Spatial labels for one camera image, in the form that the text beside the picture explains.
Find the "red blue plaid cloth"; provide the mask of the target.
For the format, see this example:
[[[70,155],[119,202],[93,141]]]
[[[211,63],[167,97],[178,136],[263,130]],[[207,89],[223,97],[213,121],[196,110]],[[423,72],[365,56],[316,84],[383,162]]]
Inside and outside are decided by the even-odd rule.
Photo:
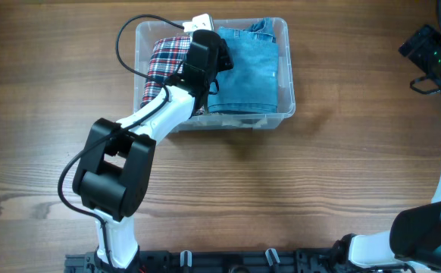
[[[149,104],[160,93],[161,83],[171,74],[182,72],[183,66],[180,63],[186,58],[189,46],[188,36],[164,38],[154,44],[147,75],[159,83],[153,80],[145,81],[140,108]]]

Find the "blue denim jeans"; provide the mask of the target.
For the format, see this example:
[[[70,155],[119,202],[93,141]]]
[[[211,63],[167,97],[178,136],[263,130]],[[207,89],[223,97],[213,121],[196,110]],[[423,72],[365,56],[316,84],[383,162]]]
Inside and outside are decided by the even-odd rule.
[[[241,30],[220,27],[233,68],[217,74],[220,89],[211,87],[208,111],[221,114],[270,114],[278,106],[279,46],[273,22],[266,17]]]

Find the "white shirt with green tag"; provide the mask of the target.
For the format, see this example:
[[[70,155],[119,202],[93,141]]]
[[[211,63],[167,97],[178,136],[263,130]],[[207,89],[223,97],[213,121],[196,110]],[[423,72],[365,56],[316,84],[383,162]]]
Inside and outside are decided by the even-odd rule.
[[[198,122],[203,127],[212,127],[217,129],[227,128],[253,128],[258,129],[268,125],[267,118],[262,115],[261,118],[253,118],[251,115],[228,115],[212,114],[198,116]]]

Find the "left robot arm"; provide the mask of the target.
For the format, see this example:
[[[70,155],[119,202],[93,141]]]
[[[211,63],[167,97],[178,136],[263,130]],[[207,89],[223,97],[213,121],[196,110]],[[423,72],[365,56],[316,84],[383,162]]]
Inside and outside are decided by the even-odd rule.
[[[186,57],[149,104],[120,121],[100,118],[92,125],[83,150],[72,160],[77,166],[73,191],[85,207],[83,214],[95,218],[99,236],[86,269],[141,271],[131,217],[146,194],[155,148],[207,102],[217,74],[232,68],[227,42],[212,30],[196,30]]]

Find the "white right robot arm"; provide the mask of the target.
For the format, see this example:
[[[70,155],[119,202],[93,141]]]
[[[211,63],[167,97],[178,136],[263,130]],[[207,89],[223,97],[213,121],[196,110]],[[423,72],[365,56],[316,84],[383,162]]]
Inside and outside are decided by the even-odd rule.
[[[405,42],[399,53],[441,92],[441,42]],[[389,231],[354,236],[348,260],[363,269],[411,264],[441,271],[441,175],[430,204],[400,212]]]

